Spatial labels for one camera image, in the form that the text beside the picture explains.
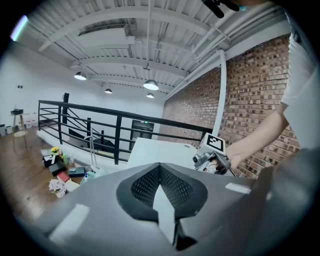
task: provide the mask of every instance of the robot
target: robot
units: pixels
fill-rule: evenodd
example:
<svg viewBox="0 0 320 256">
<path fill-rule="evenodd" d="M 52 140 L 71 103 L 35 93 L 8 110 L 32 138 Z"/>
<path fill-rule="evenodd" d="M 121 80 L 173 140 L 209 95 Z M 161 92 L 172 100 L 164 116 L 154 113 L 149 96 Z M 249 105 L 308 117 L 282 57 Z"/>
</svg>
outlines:
<svg viewBox="0 0 320 256">
<path fill-rule="evenodd" d="M 214 174 L 226 175 L 230 171 L 231 163 L 226 154 L 226 141 L 223 138 L 215 137 L 210 133 L 206 133 L 200 142 L 199 149 L 192 158 L 194 167 L 197 171 L 206 171 L 212 160 L 217 160 L 216 170 Z"/>
</svg>

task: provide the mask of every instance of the bottle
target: bottle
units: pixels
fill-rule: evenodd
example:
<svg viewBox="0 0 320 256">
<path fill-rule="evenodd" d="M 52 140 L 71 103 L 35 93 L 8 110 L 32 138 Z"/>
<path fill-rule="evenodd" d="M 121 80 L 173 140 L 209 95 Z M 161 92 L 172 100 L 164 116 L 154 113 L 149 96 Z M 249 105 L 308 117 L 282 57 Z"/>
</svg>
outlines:
<svg viewBox="0 0 320 256">
<path fill-rule="evenodd" d="M 63 163 L 64 165 L 67 165 L 69 163 L 68 156 L 66 153 L 63 153 Z"/>
</svg>

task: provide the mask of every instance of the black mesh panel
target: black mesh panel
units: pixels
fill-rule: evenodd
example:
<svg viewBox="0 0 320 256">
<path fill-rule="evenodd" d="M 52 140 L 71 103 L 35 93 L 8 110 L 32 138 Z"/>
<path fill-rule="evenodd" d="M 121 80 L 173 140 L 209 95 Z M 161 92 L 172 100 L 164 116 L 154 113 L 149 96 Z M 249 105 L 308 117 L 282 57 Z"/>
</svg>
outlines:
<svg viewBox="0 0 320 256">
<path fill-rule="evenodd" d="M 160 166 L 160 175 L 161 187 L 174 208 L 182 205 L 190 198 L 193 189 L 188 183 L 162 166 Z"/>
<path fill-rule="evenodd" d="M 141 178 L 137 179 L 131 191 L 135 198 L 144 204 L 153 207 L 157 189 L 160 184 L 159 167 L 154 168 Z"/>
</svg>

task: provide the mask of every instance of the brick wall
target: brick wall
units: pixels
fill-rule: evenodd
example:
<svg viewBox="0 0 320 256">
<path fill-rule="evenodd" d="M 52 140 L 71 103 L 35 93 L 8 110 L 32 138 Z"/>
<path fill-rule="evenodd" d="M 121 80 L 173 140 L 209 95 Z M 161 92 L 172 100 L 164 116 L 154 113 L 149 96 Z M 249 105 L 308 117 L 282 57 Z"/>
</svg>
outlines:
<svg viewBox="0 0 320 256">
<path fill-rule="evenodd" d="M 252 133 L 276 108 L 284 94 L 289 68 L 289 36 L 258 45 L 227 61 L 226 100 L 219 136 L 228 145 Z M 220 94 L 220 68 L 193 81 L 164 105 L 162 118 L 213 128 Z M 160 133 L 200 138 L 200 133 L 162 125 Z M 186 142 L 179 139 L 159 139 Z M 199 143 L 188 141 L 194 146 Z M 267 166 L 277 165 L 300 146 L 290 127 L 271 145 L 243 161 L 235 172 L 256 178 Z"/>
</svg>

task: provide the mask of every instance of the flower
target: flower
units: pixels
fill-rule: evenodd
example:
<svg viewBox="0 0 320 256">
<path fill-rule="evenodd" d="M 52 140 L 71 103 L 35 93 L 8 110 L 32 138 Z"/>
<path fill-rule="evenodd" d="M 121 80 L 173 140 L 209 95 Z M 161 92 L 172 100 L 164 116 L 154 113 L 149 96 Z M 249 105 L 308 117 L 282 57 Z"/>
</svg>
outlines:
<svg viewBox="0 0 320 256">
<path fill-rule="evenodd" d="M 59 191 L 65 190 L 65 186 L 60 180 L 52 179 L 49 181 L 49 190 L 52 190 L 55 193 L 57 193 Z"/>
<path fill-rule="evenodd" d="M 58 153 L 59 150 L 60 150 L 60 148 L 58 146 L 54 146 L 53 148 L 51 148 L 52 153 Z"/>
</svg>

